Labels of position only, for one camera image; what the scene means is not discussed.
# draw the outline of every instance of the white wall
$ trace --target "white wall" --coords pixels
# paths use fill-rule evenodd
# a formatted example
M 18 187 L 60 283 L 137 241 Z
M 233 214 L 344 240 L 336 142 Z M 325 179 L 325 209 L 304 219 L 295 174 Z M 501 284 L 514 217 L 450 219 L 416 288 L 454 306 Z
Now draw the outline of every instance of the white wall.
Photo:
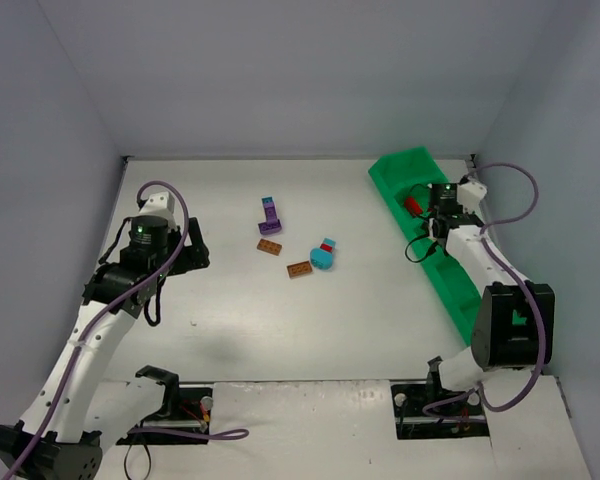
M 533 216 L 499 238 L 522 271 L 555 289 L 552 370 L 600 478 L 600 0 L 561 2 L 487 139 L 481 162 L 490 161 L 526 166 L 540 184 Z M 529 201 L 515 173 L 485 178 L 494 217 Z
M 1 423 L 18 420 L 68 336 L 121 170 L 38 4 L 0 0 Z
M 555 0 L 41 0 L 123 154 L 482 146 Z

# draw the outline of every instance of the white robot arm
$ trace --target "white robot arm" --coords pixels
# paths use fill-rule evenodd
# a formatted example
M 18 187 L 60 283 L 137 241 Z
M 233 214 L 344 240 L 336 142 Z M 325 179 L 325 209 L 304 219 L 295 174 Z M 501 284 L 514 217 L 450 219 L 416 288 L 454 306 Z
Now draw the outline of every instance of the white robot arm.
M 458 184 L 432 185 L 430 192 L 431 215 L 427 220 L 430 238 L 464 268 L 482 294 L 471 346 L 436 364 L 441 387 L 467 391 L 499 368 L 536 365 L 540 342 L 528 299 L 518 282 L 525 284 L 541 311 L 546 337 L 544 363 L 548 363 L 553 335 L 553 291 L 548 285 L 532 283 L 520 273 L 482 228 L 484 225 L 475 213 L 487 193 L 486 187 L 465 178 Z
M 86 285 L 71 336 L 40 393 L 15 426 L 0 425 L 0 458 L 10 468 L 5 478 L 91 478 L 103 453 L 134 425 L 170 412 L 178 395 L 175 374 L 147 366 L 131 382 L 102 382 L 113 353 L 143 310 L 150 325 L 160 322 L 159 312 L 150 318 L 149 302 L 160 295 L 167 277 L 209 266 L 198 222 L 188 218 L 182 197 L 163 182 L 143 189 L 151 184 L 178 196 L 187 231 L 176 226 L 171 193 L 138 200 L 139 214 L 124 220 Z M 129 245 L 120 251 L 119 262 L 108 263 L 129 221 Z M 191 245 L 185 247 L 187 234 Z M 92 402 L 94 395 L 98 402 Z

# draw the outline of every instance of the white floor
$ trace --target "white floor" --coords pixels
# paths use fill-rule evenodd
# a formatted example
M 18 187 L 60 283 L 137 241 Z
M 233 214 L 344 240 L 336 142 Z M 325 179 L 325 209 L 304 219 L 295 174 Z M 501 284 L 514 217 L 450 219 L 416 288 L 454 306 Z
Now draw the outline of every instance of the white floor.
M 508 400 L 524 375 L 495 379 L 487 394 Z M 507 413 L 489 415 L 491 438 L 397 440 L 389 382 L 218 384 L 212 430 L 247 427 L 236 442 L 151 446 L 153 480 L 588 479 L 552 377 Z M 98 478 L 123 480 L 127 447 L 105 456 Z M 129 456 L 144 478 L 146 456 Z
M 428 360 L 460 351 L 426 275 L 404 258 L 404 236 L 367 174 L 373 163 L 132 161 L 108 242 L 137 213 L 138 188 L 162 179 L 198 217 L 211 266 L 168 279 L 162 324 L 138 320 L 109 377 L 149 363 L 194 382 L 421 378 Z M 466 173 L 462 160 L 440 166 L 452 180 Z M 283 245 L 279 257 L 256 250 L 264 196 L 283 225 L 269 237 Z M 333 271 L 290 280 L 286 266 L 324 237 L 337 242 Z
M 108 242 L 136 213 L 140 185 L 166 180 L 198 216 L 211 267 L 169 278 L 162 325 L 139 319 L 108 377 L 153 364 L 182 380 L 238 382 L 216 384 L 212 430 L 251 430 L 239 442 L 151 447 L 151 479 L 589 478 L 551 377 L 515 409 L 489 415 L 490 439 L 396 440 L 387 379 L 423 378 L 427 360 L 464 345 L 422 269 L 404 258 L 405 239 L 367 174 L 372 164 L 129 164 Z M 464 161 L 439 165 L 451 180 L 466 172 Z M 273 196 L 283 223 L 272 238 L 280 257 L 256 250 L 263 196 Z M 290 280 L 286 265 L 307 260 L 324 237 L 337 242 L 334 270 Z M 513 396 L 524 375 L 488 382 L 491 400 Z M 244 383 L 259 381 L 283 383 Z M 125 452 L 111 449 L 98 478 L 124 479 Z M 141 452 L 130 456 L 133 478 L 146 471 Z

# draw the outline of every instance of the red block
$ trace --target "red block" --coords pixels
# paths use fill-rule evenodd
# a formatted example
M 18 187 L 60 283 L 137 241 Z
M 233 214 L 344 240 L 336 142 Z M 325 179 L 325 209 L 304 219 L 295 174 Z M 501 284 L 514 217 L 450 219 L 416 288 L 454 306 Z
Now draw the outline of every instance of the red block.
M 416 202 L 416 199 L 413 197 L 407 197 L 404 201 L 404 208 L 411 214 L 413 217 L 417 217 L 418 215 L 422 215 L 422 208 Z

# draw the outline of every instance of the green tray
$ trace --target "green tray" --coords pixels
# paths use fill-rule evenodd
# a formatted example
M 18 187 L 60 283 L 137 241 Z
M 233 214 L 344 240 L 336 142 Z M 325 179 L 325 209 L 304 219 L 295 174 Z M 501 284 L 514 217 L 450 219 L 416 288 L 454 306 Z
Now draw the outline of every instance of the green tray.
M 411 196 L 426 211 L 429 204 L 428 191 L 414 185 L 448 182 L 427 149 L 418 147 L 385 155 L 369 169 L 369 175 L 407 240 L 411 241 L 422 235 L 422 220 L 409 214 L 403 206 L 404 200 L 411 191 Z M 410 255 L 413 258 L 422 258 L 430 245 L 429 239 L 419 240 L 413 244 L 413 252 Z M 473 324 L 480 308 L 481 297 L 478 290 L 464 268 L 439 248 L 420 265 L 438 292 L 465 344 L 469 345 Z

